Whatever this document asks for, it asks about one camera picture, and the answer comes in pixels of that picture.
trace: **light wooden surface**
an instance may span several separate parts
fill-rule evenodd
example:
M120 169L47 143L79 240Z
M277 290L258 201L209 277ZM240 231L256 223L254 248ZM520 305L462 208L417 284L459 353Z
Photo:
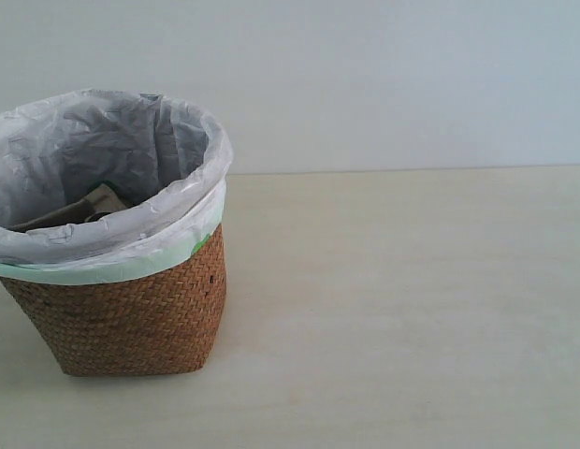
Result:
M580 448L580 167L244 176L196 374L72 379L0 287L0 448Z

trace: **wall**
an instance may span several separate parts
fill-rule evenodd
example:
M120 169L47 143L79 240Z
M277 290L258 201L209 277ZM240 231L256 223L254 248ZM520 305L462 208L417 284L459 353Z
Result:
M0 111L187 97L236 172L580 163L580 0L4 0Z

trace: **wastebasket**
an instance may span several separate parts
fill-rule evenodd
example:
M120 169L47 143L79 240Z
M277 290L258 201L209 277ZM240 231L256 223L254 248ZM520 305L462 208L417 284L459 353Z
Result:
M226 283L232 149L205 110L77 91L0 115L0 281L75 376L200 369ZM107 183L133 206L15 232Z

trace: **plastic bag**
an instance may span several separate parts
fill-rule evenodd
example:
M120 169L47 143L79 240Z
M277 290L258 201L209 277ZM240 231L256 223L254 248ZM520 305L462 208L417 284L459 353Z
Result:
M208 112L161 95L85 90L0 114L0 276L118 282L178 265L221 222L232 155ZM100 182L138 205L94 223L5 229Z

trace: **wicker basket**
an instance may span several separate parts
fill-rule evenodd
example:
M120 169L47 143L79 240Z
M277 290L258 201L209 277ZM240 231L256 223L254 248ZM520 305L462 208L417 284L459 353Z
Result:
M177 267L135 281L46 285L0 278L72 376L202 368L225 303L221 226Z

